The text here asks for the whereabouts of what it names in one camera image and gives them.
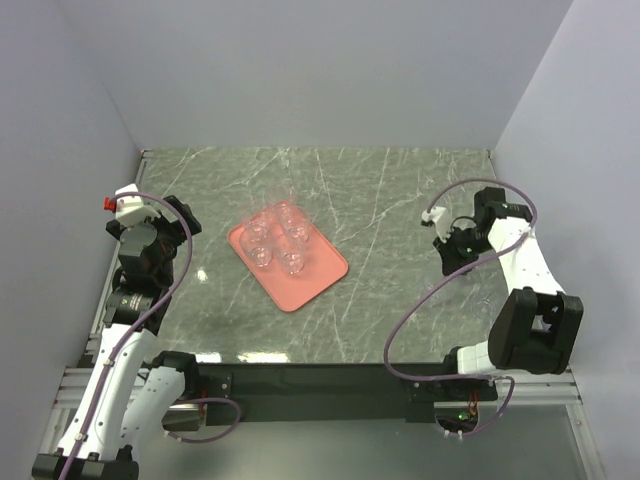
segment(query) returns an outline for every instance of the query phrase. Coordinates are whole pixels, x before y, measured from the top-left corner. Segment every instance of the plastic cup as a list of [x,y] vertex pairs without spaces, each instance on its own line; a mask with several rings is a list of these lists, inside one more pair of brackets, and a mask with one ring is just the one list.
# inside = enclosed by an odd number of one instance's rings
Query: plastic cup
[[273,240],[266,227],[250,225],[240,234],[240,246],[258,267],[266,267],[273,258]]
[[280,235],[274,243],[274,253],[282,269],[290,274],[304,267],[304,245],[296,243],[287,235]]
[[282,227],[282,232],[291,240],[298,243],[306,243],[311,231],[309,214],[302,208],[294,206],[281,210],[276,219]]
[[246,229],[251,225],[269,228],[271,217],[264,201],[249,199],[240,206],[242,226]]
[[293,186],[279,184],[270,188],[264,195],[267,207],[277,219],[279,215],[289,211],[296,202],[296,193]]

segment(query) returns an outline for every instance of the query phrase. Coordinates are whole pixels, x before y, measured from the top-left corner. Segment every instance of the purple cable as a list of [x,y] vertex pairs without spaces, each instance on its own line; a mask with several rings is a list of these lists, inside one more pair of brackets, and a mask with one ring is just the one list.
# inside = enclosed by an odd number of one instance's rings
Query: purple cable
[[[440,200],[440,198],[445,193],[447,193],[449,190],[451,190],[451,189],[453,189],[455,187],[458,187],[460,185],[464,185],[466,183],[472,183],[472,182],[493,183],[495,185],[500,185],[502,187],[505,187],[505,188],[517,193],[518,195],[520,195],[523,198],[523,200],[525,200],[527,202],[527,204],[529,205],[529,208],[531,209],[532,218],[531,218],[530,226],[533,227],[536,224],[536,222],[538,221],[538,209],[536,208],[536,206],[533,203],[533,201],[522,190],[520,190],[517,187],[514,187],[513,185],[511,185],[511,184],[509,184],[507,182],[503,182],[501,180],[489,179],[489,178],[468,178],[468,179],[460,180],[459,182],[455,182],[455,183],[449,185],[447,188],[445,188],[444,190],[442,190],[441,192],[439,192],[435,196],[435,198],[431,201],[431,203],[427,207],[427,211],[430,212],[431,209],[436,204],[436,202],[438,200]],[[524,232],[520,236],[520,238],[513,245],[511,245],[510,247],[507,247],[504,250],[496,252],[493,255],[489,255],[487,257],[480,258],[480,259],[476,260],[475,262],[470,263],[469,265],[465,265],[464,267],[459,268],[458,270],[456,270],[452,274],[444,277],[431,290],[429,290],[422,297],[420,297],[420,299],[418,299],[418,301],[416,303],[414,303],[413,306],[404,313],[404,315],[402,316],[402,318],[400,318],[398,323],[396,323],[396,325],[391,330],[391,333],[389,334],[389,337],[387,338],[387,341],[385,342],[383,359],[384,359],[384,365],[385,365],[385,367],[387,367],[387,370],[389,370],[389,372],[391,372],[396,377],[401,378],[403,380],[408,380],[410,382],[435,382],[435,381],[441,381],[441,380],[460,380],[460,379],[467,379],[467,378],[473,378],[473,379],[479,379],[479,380],[490,380],[490,381],[492,379],[494,379],[494,377],[492,375],[463,375],[463,374],[426,375],[426,376],[425,375],[409,375],[407,373],[402,373],[402,372],[396,370],[391,365],[391,361],[389,360],[389,350],[391,349],[391,344],[393,343],[393,340],[395,339],[396,335],[398,334],[400,329],[404,326],[404,324],[407,322],[407,320],[409,320],[411,315],[413,315],[415,313],[415,311],[418,310],[418,308],[420,308],[427,300],[429,300],[442,287],[447,285],[454,278],[457,278],[460,275],[462,275],[462,274],[464,274],[466,272],[469,272],[470,270],[472,270],[472,269],[474,269],[476,267],[479,267],[480,265],[484,265],[485,263],[489,263],[489,262],[491,262],[493,260],[496,260],[499,257],[501,257],[502,255],[506,255],[507,253],[512,252],[513,250],[518,248],[520,245],[522,245],[522,243],[526,240],[528,235],[529,235],[528,231]],[[510,377],[510,376],[495,377],[495,379],[496,380],[504,379],[504,380],[509,380],[509,382],[510,382],[509,391],[507,393],[507,396],[505,397],[505,400],[504,400],[502,406],[493,415],[493,417],[491,417],[491,419],[489,419],[488,422],[486,422],[480,428],[477,428],[477,429],[475,429],[475,430],[473,430],[471,432],[462,434],[463,437],[468,437],[468,436],[471,436],[471,435],[475,435],[477,433],[482,432],[483,430],[485,430],[489,426],[491,426],[504,413],[504,411],[506,410],[507,406],[509,405],[509,401],[511,400],[511,397],[513,396],[513,390],[515,389],[515,384],[516,384],[515,380],[513,379],[513,377]]]
[[177,403],[174,403],[174,405],[184,405],[184,404],[191,404],[191,403],[224,403],[226,405],[231,405],[233,408],[236,409],[236,418],[233,421],[233,423],[229,425],[229,428],[227,428],[224,432],[219,433],[218,435],[215,435],[210,438],[185,438],[185,437],[181,437],[180,435],[176,435],[173,432],[170,432],[169,436],[171,438],[175,438],[179,442],[184,442],[184,443],[215,442],[216,440],[220,440],[222,437],[226,437],[227,435],[229,435],[238,426],[238,424],[240,423],[240,419],[242,418],[242,409],[240,408],[240,405],[238,405],[236,402],[234,402],[229,398],[196,398],[194,400],[185,400],[184,402],[177,402]]
[[[160,197],[156,197],[155,195],[151,195],[149,193],[143,193],[143,192],[123,192],[123,193],[119,193],[119,194],[111,197],[110,201],[112,201],[112,202],[113,201],[117,201],[118,199],[120,199],[122,197],[142,197],[142,198],[146,198],[146,199],[149,199],[149,200],[153,200],[154,202],[159,203],[160,205],[165,207],[167,210],[169,210],[171,213],[173,213],[176,216],[176,218],[178,219],[178,221],[180,222],[180,225],[182,226],[182,228],[184,229],[184,233],[185,233],[185,236],[187,238],[187,261],[185,262],[184,270],[182,271],[182,273],[180,273],[180,275],[178,276],[178,279],[173,282],[171,287],[169,287],[169,291],[167,293],[165,293],[156,302],[156,304],[153,307],[151,307],[143,315],[141,315],[140,318],[138,320],[136,320],[133,323],[133,325],[131,325],[131,327],[129,327],[129,329],[125,332],[125,334],[118,341],[118,343],[115,344],[115,346],[113,347],[113,350],[111,350],[111,353],[109,354],[109,357],[108,357],[109,360],[111,360],[113,363],[115,363],[116,359],[118,358],[118,353],[120,353],[120,350],[122,349],[124,344],[127,342],[129,337],[131,337],[131,335],[133,335],[133,333],[142,324],[144,324],[144,322],[146,322],[149,319],[149,317],[151,315],[153,315],[171,297],[171,295],[173,295],[175,293],[177,288],[180,286],[180,284],[184,280],[184,277],[187,275],[187,271],[189,270],[189,265],[191,264],[191,258],[193,256],[193,238],[191,237],[191,231],[189,230],[189,225],[187,225],[187,222],[184,219],[184,217],[182,215],[180,215],[180,212],[178,212],[172,205],[170,205],[169,203],[167,203],[166,201],[164,201]],[[109,368],[111,368],[113,366],[113,363],[112,363],[111,366],[104,365],[102,367],[102,372],[100,373],[100,378],[98,379],[98,383],[96,384],[96,389],[93,392],[93,397],[91,398],[91,403],[89,404],[89,408],[87,409],[87,415],[85,416],[84,422],[82,422],[82,426],[80,427],[80,431],[78,432],[78,433],[80,433],[82,435],[86,435],[87,431],[89,430],[89,426],[91,425],[91,421],[93,420],[93,417],[94,417],[94,415],[96,413],[96,410],[98,409],[98,402],[100,401],[100,396],[102,395],[102,392],[104,390],[105,384],[107,382],[107,377],[109,376]],[[80,448],[82,447],[82,442],[83,442],[83,440],[76,440],[75,441],[75,443],[73,445],[73,448],[71,449],[71,452],[69,453],[69,456],[67,457],[67,461],[64,463],[64,467],[62,468],[62,471],[60,472],[60,476],[58,477],[58,480],[65,480],[67,478],[67,474],[69,473],[69,470],[71,469],[71,465],[73,464],[73,460],[75,460],[75,458],[78,456],[78,453],[80,452]]]

